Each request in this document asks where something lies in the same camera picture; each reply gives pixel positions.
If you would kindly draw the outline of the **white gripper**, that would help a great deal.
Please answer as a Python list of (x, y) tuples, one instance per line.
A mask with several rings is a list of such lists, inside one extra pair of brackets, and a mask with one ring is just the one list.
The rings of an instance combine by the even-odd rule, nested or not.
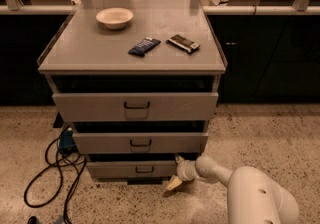
[(192, 181), (199, 177), (195, 162), (190, 160), (184, 160), (179, 154), (175, 155), (175, 162), (177, 165), (177, 175), (173, 175), (166, 187), (167, 191), (172, 191), (182, 184), (182, 181)]

